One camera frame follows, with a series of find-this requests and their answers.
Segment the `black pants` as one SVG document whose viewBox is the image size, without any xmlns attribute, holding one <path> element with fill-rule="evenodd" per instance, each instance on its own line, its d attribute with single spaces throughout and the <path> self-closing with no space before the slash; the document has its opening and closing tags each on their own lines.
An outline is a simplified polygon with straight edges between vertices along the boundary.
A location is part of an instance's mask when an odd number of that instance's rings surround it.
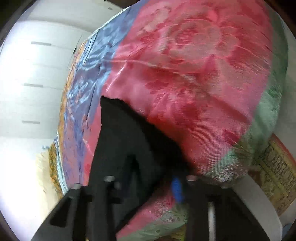
<svg viewBox="0 0 296 241">
<path fill-rule="evenodd" d="M 92 240 L 116 234 L 154 192 L 189 164 L 180 147 L 119 99 L 102 97 L 101 130 L 89 182 Z"/>
</svg>

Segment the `white trousers leg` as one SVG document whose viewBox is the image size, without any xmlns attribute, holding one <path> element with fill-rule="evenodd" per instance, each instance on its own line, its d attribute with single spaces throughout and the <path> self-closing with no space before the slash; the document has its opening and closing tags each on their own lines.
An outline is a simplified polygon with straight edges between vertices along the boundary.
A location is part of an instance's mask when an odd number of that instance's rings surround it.
<svg viewBox="0 0 296 241">
<path fill-rule="evenodd" d="M 233 190 L 251 211 L 270 240 L 282 239 L 282 224 L 273 205 L 250 177 L 245 176 L 237 181 Z"/>
</svg>

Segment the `orange green floral sheet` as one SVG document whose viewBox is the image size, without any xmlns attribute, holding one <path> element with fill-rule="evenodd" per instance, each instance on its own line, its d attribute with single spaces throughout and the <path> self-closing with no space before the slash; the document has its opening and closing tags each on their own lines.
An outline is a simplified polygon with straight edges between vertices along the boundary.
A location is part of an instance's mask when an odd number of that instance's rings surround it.
<svg viewBox="0 0 296 241">
<path fill-rule="evenodd" d="M 46 163 L 49 164 L 51 183 L 53 184 L 58 199 L 60 200 L 63 197 L 63 192 L 58 177 L 58 154 L 56 142 L 53 141 L 50 146 L 43 147 L 43 154 L 46 156 Z"/>
</svg>

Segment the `patterned brown rug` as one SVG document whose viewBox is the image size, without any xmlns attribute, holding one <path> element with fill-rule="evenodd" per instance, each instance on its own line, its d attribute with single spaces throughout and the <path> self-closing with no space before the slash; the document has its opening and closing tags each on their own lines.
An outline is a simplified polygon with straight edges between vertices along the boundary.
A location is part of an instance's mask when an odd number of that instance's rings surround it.
<svg viewBox="0 0 296 241">
<path fill-rule="evenodd" d="M 282 215 L 295 200 L 295 159 L 276 135 L 253 161 L 249 175 L 265 193 L 276 213 Z"/>
</svg>

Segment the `pink blue satin bedspread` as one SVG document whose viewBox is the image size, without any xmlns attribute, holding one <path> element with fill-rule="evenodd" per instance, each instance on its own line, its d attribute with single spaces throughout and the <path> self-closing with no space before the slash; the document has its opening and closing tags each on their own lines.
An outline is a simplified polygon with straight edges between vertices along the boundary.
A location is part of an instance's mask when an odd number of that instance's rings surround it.
<svg viewBox="0 0 296 241">
<path fill-rule="evenodd" d="M 74 56 L 59 116 L 60 182 L 67 192 L 75 184 L 89 186 L 100 99 L 107 97 L 123 101 L 178 144 L 189 164 L 184 178 L 233 190 L 267 148 L 287 64 L 282 21 L 265 1 L 129 6 Z M 188 211 L 173 197 L 172 180 L 116 240 L 185 240 Z"/>
</svg>

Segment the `white wardrobe doors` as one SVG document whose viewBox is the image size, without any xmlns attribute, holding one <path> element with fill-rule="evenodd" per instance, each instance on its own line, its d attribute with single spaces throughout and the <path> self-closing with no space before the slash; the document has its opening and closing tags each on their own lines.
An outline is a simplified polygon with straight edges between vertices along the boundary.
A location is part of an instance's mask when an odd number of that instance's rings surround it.
<svg viewBox="0 0 296 241">
<path fill-rule="evenodd" d="M 44 21 L 13 26 L 1 47 L 2 137 L 55 137 L 71 62 L 90 34 Z"/>
</svg>

